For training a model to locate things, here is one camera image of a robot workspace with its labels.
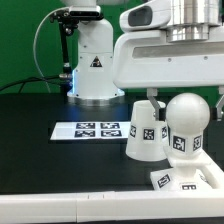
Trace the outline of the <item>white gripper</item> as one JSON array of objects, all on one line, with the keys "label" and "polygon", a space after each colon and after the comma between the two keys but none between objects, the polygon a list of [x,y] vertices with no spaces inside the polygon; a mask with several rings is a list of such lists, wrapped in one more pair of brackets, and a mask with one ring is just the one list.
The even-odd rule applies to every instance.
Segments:
[{"label": "white gripper", "polygon": [[156,100],[156,88],[224,85],[224,29],[212,29],[206,41],[168,42],[162,30],[131,32],[115,44],[115,85],[148,88],[155,119],[166,109]]}]

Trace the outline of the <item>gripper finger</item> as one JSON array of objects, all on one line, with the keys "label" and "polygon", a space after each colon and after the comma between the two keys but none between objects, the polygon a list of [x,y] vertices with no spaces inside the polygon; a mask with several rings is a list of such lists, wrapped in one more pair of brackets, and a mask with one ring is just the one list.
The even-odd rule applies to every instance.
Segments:
[{"label": "gripper finger", "polygon": [[218,88],[218,92],[219,92],[220,98],[216,103],[217,120],[221,121],[224,115],[224,112],[222,111],[222,109],[224,108],[224,85]]}]

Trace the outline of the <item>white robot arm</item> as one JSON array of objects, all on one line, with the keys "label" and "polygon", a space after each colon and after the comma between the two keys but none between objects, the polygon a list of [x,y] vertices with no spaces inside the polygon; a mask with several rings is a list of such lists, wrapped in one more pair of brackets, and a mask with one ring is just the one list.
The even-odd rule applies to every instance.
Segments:
[{"label": "white robot arm", "polygon": [[146,0],[120,15],[112,79],[119,88],[217,86],[224,108],[224,25],[219,0]]}]

